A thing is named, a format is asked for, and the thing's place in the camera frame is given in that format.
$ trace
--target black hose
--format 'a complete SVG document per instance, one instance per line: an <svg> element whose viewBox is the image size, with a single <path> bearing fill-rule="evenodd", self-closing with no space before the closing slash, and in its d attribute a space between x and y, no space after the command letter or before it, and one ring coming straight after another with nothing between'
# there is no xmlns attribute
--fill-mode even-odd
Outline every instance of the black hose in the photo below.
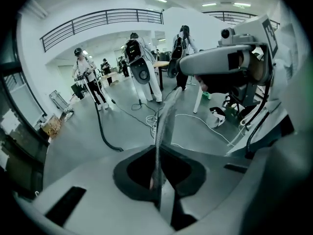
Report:
<svg viewBox="0 0 313 235"><path fill-rule="evenodd" d="M98 111L97 104L94 103L94 105L95 105L95 107L96 107L96 111L97 111L97 115L98 115L98 122L99 122L99 127L100 127L100 133L101 133L101 137L102 137L103 142L106 143L106 145L107 145L108 147L110 147L111 149L113 149L113 150L116 150L116 151L119 151L119 152L124 151L121 147L113 146L113 145L111 145L111 144L106 140L106 137L104 136L104 133L103 133L102 124L101 124L101 119L100 119L100 114L99 114L99 111Z"/></svg>
<svg viewBox="0 0 313 235"><path fill-rule="evenodd" d="M261 121L258 123L258 125L254 128L253 132L251 133L250 137L248 138L247 142L246 142L246 158L247 159L252 159L254 156L254 153L251 152L250 149L250 145L251 145L251 140L254 136L254 134L258 131L258 129L260 128L260 126L263 124L263 122L265 121L265 119L269 116L269 112L266 112L265 116L261 119Z"/></svg>
<svg viewBox="0 0 313 235"><path fill-rule="evenodd" d="M268 92L269 92L269 87L270 87L270 81L267 82L267 84L266 84L266 86L265 86L264 98L263 98L263 100L262 100L262 102L261 102L260 107L258 108L258 110L256 111L256 113L253 115L253 117L250 118L250 120L248 121L248 123L245 124L245 126L248 126L248 125L252 122L252 120L254 120L255 117L256 117L256 116L261 112L261 110L263 109L263 107L264 107L264 105L265 105L265 103L266 103L266 101L267 101L267 98L268 98Z"/></svg>

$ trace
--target cap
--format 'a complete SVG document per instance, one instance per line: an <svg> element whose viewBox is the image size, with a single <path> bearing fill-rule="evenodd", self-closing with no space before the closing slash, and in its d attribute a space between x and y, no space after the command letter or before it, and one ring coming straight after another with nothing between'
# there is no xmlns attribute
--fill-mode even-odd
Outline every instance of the cap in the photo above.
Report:
<svg viewBox="0 0 313 235"><path fill-rule="evenodd" d="M82 52L83 52L83 50L82 50L81 48L76 48L75 51L74 51L74 55L75 55L75 56L78 56L78 55L80 55L80 53L82 53Z"/></svg>

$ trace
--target green object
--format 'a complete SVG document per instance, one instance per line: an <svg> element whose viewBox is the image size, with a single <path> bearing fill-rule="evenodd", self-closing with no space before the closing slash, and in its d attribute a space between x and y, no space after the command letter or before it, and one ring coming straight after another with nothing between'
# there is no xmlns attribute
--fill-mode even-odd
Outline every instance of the green object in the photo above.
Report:
<svg viewBox="0 0 313 235"><path fill-rule="evenodd" d="M207 99L211 99L211 94L209 92L202 92L202 96L207 97Z"/></svg>

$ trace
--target railing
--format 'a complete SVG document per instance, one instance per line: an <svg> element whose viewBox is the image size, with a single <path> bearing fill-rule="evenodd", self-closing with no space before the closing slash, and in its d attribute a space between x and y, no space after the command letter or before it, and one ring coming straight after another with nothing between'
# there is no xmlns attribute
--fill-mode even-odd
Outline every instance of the railing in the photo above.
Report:
<svg viewBox="0 0 313 235"><path fill-rule="evenodd" d="M163 15L160 12L142 9L111 9L89 13L74 18L49 31L40 40L46 52L59 42L79 32L97 26L124 22L148 22L163 24Z"/></svg>
<svg viewBox="0 0 313 235"><path fill-rule="evenodd" d="M233 12L233 11L210 11L210 12L204 12L206 14L209 14L210 16L213 16L217 19L220 19L232 26L235 26L249 18L256 17L257 15L249 14L249 13L243 13L243 12ZM275 22L273 20L270 20L270 24L272 25L274 30L277 30L280 23Z"/></svg>

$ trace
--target white pants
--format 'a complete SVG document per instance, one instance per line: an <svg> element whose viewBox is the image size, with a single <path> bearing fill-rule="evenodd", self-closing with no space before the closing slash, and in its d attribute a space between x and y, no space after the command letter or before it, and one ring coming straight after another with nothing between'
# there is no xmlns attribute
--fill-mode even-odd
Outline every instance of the white pants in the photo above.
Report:
<svg viewBox="0 0 313 235"><path fill-rule="evenodd" d="M157 102L162 102L162 92L160 90L160 87L158 85L158 82L157 82L157 77L156 77L156 74L155 74L155 69L153 67L153 64L150 62L150 61L146 61L146 64L147 64L147 67L149 69L149 73L150 73L150 85L151 85L151 89L153 91L153 94L155 95L156 97L156 101ZM141 88L143 90L143 93L145 94L145 97L148 101L152 101L152 95L151 95L151 92L150 92L150 87L149 87L149 83L147 84L140 84L141 85Z"/></svg>

